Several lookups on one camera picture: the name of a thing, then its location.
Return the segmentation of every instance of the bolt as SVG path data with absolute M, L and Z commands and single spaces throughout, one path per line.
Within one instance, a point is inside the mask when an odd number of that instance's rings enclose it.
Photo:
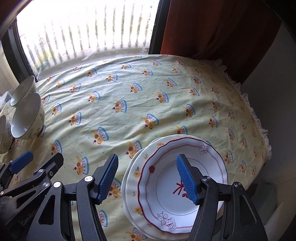
M 61 185 L 61 182 L 55 182 L 55 183 L 54 183 L 54 187 L 55 187 L 55 188 L 58 188 L 60 185 Z
M 90 182 L 92 179 L 93 179 L 92 176 L 86 176 L 86 177 L 84 178 L 84 180 L 85 180 L 86 182 Z
M 209 182 L 211 180 L 211 178 L 209 176 L 203 176 L 202 179 L 205 181 L 205 182 Z
M 45 182 L 42 184 L 42 187 L 47 188 L 49 186 L 49 182 Z
M 234 185 L 235 185 L 237 188 L 240 188 L 240 187 L 241 187 L 241 183 L 239 183 L 239 182 L 234 182 Z

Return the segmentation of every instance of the bowl rim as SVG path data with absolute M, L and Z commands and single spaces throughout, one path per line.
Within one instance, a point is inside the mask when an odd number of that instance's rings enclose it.
M 26 91 L 26 93 L 22 96 L 22 98 L 21 98 L 18 102 L 16 102 L 14 105 L 11 105 L 11 102 L 10 102 L 10 106 L 11 106 L 11 107 L 17 105 L 17 104 L 23 99 L 23 97 L 28 93 L 28 91 L 30 90 L 32 84 L 35 82 L 35 76 L 34 76 L 34 75 L 30 75 L 29 77 L 25 78 L 24 81 L 21 82 L 21 83 L 17 86 L 17 88 L 15 89 L 15 91 L 13 92 L 13 94 L 12 94 L 12 96 L 11 96 L 11 99 L 12 99 L 12 97 L 14 96 L 14 94 L 16 93 L 17 89 L 22 85 L 22 83 L 23 83 L 23 85 L 24 85 L 25 81 L 31 79 L 31 77 L 33 77 L 33 82 L 31 83 L 30 87 L 28 88 L 28 90 Z
M 34 96 L 34 95 L 38 95 L 38 96 L 39 96 L 39 99 L 40 99 L 39 110 L 40 110 L 40 107 L 41 107 L 41 96 L 40 96 L 40 94 L 38 94 L 38 93 L 32 93 L 32 94 L 26 96 L 23 100 L 25 100 L 26 98 L 29 98 L 29 96 L 30 96 L 30 98 L 32 98 L 32 96 Z M 36 120 L 39 110 L 37 111 L 36 116 L 35 116 L 34 120 L 32 121 L 32 124 L 31 124 L 30 127 L 28 128 L 28 130 L 31 128 L 31 126 L 33 125 L 34 121 Z M 19 136 L 19 137 L 15 137 L 15 136 L 12 134 L 12 124 L 10 125 L 10 131 L 11 131 L 11 135 L 12 135 L 12 137 L 13 137 L 13 138 L 16 138 L 16 139 L 19 139 L 19 138 L 23 137 L 23 136 L 27 133 L 27 131 L 26 131 L 26 132 L 25 132 L 24 134 L 22 134 L 21 136 Z
M 0 146 L 2 146 L 3 136 L 4 136 L 4 132 L 5 132 L 5 129 L 6 129 L 6 123 L 7 123 L 6 115 L 1 115 L 0 119 L 2 118 L 2 116 L 5 117 L 5 127 L 4 127 L 4 130 L 3 130 L 3 133 L 2 133 L 2 139 L 0 141 Z

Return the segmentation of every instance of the red flower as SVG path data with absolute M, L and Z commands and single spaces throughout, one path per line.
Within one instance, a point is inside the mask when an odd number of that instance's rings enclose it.
M 153 165 L 149 166 L 149 172 L 154 173 L 154 171 L 155 171 L 155 167 Z

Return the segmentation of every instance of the blue gripper pad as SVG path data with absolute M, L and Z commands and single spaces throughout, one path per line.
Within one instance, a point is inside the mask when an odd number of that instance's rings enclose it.
M 99 183 L 99 195 L 98 200 L 103 201 L 107 198 L 110 186 L 113 182 L 113 179 L 115 177 L 116 171 L 118 168 L 118 156 L 114 155 L 112 161 L 110 162 L 104 176 L 102 177 L 100 183 Z
M 33 157 L 33 153 L 31 151 L 27 151 L 10 164 L 9 171 L 12 174 L 18 174 L 25 166 L 27 166 L 33 160 Z
M 188 160 L 186 160 L 186 161 L 187 161 L 187 164 L 184 162 L 182 157 L 179 155 L 177 157 L 177 169 L 178 169 L 179 175 L 181 177 L 181 180 L 184 184 L 188 198 L 191 201 L 193 201 L 193 203 L 196 205 L 198 203 L 198 196 L 197 196 L 197 192 L 196 192 L 197 187 L 196 187 L 193 177 L 189 171 L 189 168 L 191 167 L 191 165 L 188 162 Z

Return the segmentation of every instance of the white lace trim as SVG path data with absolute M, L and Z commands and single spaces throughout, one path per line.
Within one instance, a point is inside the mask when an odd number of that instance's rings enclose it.
M 226 70 L 226 66 L 225 65 L 222 65 L 222 60 L 221 59 L 218 59 L 216 61 L 213 61 L 213 63 L 221 71 L 225 71 Z M 263 139 L 264 139 L 264 142 L 265 142 L 265 146 L 266 146 L 266 149 L 267 149 L 267 160 L 269 160 L 271 158 L 271 156 L 272 156 L 272 151 L 271 151 L 271 145 L 269 144 L 269 140 L 268 140 L 268 137 L 267 137 L 268 130 L 262 128 L 261 122 L 260 122 L 259 118 L 257 118 L 254 109 L 250 106 L 250 103 L 249 103 L 249 100 L 248 100 L 248 94 L 247 93 L 241 94 L 241 91 L 240 91 L 241 84 L 240 83 L 236 83 L 235 81 L 233 81 L 226 72 L 225 72 L 225 74 L 226 74 L 227 78 L 229 79 L 229 81 L 237 89 L 237 91 L 239 92 L 239 94 L 242 96 L 242 98 L 246 102 L 249 110 L 253 114 L 253 117 L 254 117 L 256 123 L 259 126 L 260 132 L 262 133 L 262 136 L 263 136 Z

